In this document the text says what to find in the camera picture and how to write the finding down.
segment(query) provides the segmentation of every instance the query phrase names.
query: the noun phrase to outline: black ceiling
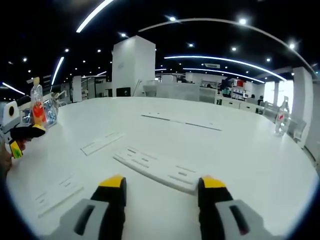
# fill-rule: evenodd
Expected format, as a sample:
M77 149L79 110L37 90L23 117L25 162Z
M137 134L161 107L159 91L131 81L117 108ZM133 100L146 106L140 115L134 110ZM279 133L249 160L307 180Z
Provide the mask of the black ceiling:
M228 66L228 71L255 77L263 72L214 60L165 60L169 55L206 55L237 59L269 70L304 66L292 51L253 30L220 22L169 24L138 33L138 30L177 19L216 18L238 21L262 29L282 41L294 40L297 52L310 64L319 63L317 2L305 0L114 0L81 33L76 29L103 0L2 1L1 82L30 91L26 80L53 75L60 57L65 60L56 84L70 74L89 75L107 71L111 78L111 51L123 40L139 35L156 44L156 68L184 72L183 67L201 68L201 63Z

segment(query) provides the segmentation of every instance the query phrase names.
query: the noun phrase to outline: hand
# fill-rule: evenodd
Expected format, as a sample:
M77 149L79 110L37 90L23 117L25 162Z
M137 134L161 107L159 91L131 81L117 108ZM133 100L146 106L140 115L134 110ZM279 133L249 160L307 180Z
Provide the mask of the hand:
M25 143L27 140L17 140L16 142L22 151L26 149ZM5 142L2 142L0 146L0 164L6 174L12 167L12 157L13 155L6 150Z

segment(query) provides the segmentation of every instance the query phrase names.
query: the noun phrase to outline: white desk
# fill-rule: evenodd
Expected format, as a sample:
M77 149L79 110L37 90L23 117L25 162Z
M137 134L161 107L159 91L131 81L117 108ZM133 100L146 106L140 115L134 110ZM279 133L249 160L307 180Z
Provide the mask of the white desk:
M216 131L148 117L158 112L216 123ZM98 152L80 150L106 132L125 136ZM124 240L201 239L197 196L155 182L112 158L128 145L194 166L222 180L264 218L274 235L285 235L309 204L318 176L303 151L287 135L274 135L264 116L220 105L164 98L94 98L60 108L57 125L28 143L24 157L8 173L19 211L36 234L49 234L60 216L89 199L99 182L115 174L127 178ZM76 173L84 189L38 218L32 199L62 176Z

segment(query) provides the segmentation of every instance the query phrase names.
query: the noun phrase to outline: white pillar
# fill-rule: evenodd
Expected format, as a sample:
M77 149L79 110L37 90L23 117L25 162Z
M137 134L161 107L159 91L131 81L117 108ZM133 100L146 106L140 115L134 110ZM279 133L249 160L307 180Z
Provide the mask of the white pillar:
M112 95L118 88L130 88L133 96L138 81L155 80L156 45L142 37L133 36L113 47Z
M72 79L72 102L82 102L82 93L81 93L81 76L74 76Z
M304 67L296 67L294 72L294 99L292 106L292 116L296 119L301 119L306 122L305 129L302 134L299 146L303 148L306 144L306 139L309 133L312 120L314 92L312 76Z

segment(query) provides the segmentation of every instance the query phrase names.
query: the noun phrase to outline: clear plastic bottle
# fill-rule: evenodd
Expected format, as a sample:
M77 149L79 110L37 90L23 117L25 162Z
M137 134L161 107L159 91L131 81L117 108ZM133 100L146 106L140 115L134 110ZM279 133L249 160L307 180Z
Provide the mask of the clear plastic bottle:
M290 110L288 104L289 98L284 96L284 101L279 109L278 115L275 120L275 133L279 136L283 136L290 125Z
M40 83L40 78L35 77L33 80L33 87L31 89L31 94L30 94L31 107L32 107L34 124L45 126L47 121L46 121L46 114L45 114L45 108L44 108L42 86L39 83Z

